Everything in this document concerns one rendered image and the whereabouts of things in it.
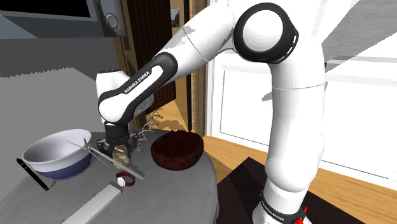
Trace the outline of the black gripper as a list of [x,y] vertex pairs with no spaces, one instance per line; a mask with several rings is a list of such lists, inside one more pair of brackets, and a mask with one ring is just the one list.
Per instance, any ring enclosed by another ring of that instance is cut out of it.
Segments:
[[[127,147],[127,156],[131,157],[133,150],[137,147],[136,133],[129,131],[129,126],[117,126],[112,123],[105,122],[106,142],[112,146],[124,145]],[[112,151],[109,151],[109,146],[102,140],[97,140],[96,145],[98,150],[106,156],[111,156]]]

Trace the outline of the small beige and yellow object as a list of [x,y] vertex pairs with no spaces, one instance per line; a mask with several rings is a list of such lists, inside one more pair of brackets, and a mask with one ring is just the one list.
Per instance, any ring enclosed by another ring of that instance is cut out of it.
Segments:
[[114,160],[128,167],[130,165],[130,158],[127,155],[127,150],[121,147],[115,147],[112,152],[112,157]]

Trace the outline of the grey metal tongs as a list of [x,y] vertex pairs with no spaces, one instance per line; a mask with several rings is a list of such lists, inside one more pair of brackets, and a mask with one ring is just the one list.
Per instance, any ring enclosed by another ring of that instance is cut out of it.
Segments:
[[135,178],[137,178],[137,179],[139,179],[141,181],[144,180],[145,175],[144,175],[143,171],[140,171],[139,169],[133,169],[133,168],[127,167],[127,166],[123,165],[122,163],[114,160],[113,158],[108,157],[107,155],[103,154],[99,150],[96,150],[95,148],[89,146],[87,143],[85,143],[83,146],[81,146],[81,145],[78,145],[78,144],[76,144],[74,142],[71,142],[71,141],[68,141],[68,140],[66,140],[66,142],[69,143],[69,144],[72,144],[74,146],[77,146],[79,148],[83,148],[83,149],[87,150],[90,153],[94,151],[96,154],[102,156],[104,159],[110,161],[113,164],[116,164],[122,170],[124,170],[124,171],[128,172],[129,174],[133,175]]

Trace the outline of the red and white wristwatch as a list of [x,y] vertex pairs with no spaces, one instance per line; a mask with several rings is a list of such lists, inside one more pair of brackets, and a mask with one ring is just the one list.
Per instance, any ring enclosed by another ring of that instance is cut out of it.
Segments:
[[134,186],[136,179],[129,172],[122,171],[122,172],[118,172],[116,174],[116,182],[121,187],[124,187],[124,186],[131,187],[131,186]]

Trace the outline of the dark brown round cake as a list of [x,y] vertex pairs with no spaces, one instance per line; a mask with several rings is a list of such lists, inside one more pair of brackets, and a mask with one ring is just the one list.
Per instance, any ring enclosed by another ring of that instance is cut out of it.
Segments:
[[171,171],[182,171],[193,167],[204,152],[204,140],[194,132],[170,131],[151,145],[153,161]]

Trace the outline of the white and blue bowl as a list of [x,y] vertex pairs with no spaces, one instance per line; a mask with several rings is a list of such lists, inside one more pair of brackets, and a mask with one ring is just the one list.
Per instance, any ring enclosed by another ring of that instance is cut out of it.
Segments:
[[31,144],[23,153],[24,162],[44,177],[73,178],[90,165],[92,154],[83,149],[92,134],[84,129],[63,130]]

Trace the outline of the pale grey flat bar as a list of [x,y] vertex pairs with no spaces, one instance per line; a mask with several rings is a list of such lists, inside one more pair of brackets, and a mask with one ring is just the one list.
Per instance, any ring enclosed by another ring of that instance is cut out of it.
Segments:
[[106,186],[61,224],[90,224],[121,192],[113,185]]

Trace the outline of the grey round table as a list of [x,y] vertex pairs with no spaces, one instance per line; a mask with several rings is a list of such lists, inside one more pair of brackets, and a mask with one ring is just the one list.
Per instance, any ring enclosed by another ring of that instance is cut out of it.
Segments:
[[[191,168],[169,171],[154,163],[150,147],[163,130],[147,134],[143,151],[132,164],[143,181],[123,192],[90,224],[214,224],[218,206],[216,172],[204,153]],[[2,202],[0,224],[61,224],[106,185],[115,183],[117,169],[92,159],[80,175],[52,183],[43,190],[26,177]]]

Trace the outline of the black pen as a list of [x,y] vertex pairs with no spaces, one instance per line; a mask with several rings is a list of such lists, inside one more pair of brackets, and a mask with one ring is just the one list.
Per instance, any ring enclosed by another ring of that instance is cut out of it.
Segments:
[[44,190],[48,191],[49,187],[34,173],[31,168],[21,159],[16,158],[17,163],[25,170],[25,172]]

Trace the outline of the dark wooden door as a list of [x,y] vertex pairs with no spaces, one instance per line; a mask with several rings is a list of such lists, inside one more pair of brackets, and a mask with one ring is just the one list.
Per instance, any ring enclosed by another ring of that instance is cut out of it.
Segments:
[[[190,0],[127,0],[132,39],[134,43],[137,69],[142,68],[157,52],[171,39],[172,28],[171,9],[179,9],[180,25],[190,19]],[[187,128],[192,130],[192,97],[191,75],[185,79],[183,86],[186,93],[182,96],[185,104],[182,109],[187,112]],[[158,89],[154,93],[153,104],[145,111],[146,115],[155,109],[161,108],[167,103],[178,99],[176,84],[173,81]]]

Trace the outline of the dark robot stand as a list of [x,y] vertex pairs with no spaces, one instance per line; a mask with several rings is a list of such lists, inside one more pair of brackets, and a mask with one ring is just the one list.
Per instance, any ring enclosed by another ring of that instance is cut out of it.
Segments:
[[[218,183],[217,224],[253,224],[252,213],[266,178],[265,166],[248,157]],[[303,207],[313,224],[365,224],[311,192],[307,192]]]

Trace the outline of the white framed window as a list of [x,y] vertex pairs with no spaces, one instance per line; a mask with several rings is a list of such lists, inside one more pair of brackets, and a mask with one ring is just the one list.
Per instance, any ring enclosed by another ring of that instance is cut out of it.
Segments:
[[[326,61],[321,168],[397,190],[397,0],[294,4],[296,27],[322,44]],[[268,66],[228,50],[207,70],[207,133],[267,151]]]

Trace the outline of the grey wall appliance with knob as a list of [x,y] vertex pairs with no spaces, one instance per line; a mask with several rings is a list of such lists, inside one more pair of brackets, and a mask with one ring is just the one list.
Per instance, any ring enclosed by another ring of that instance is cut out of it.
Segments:
[[0,39],[126,35],[121,0],[0,0]]

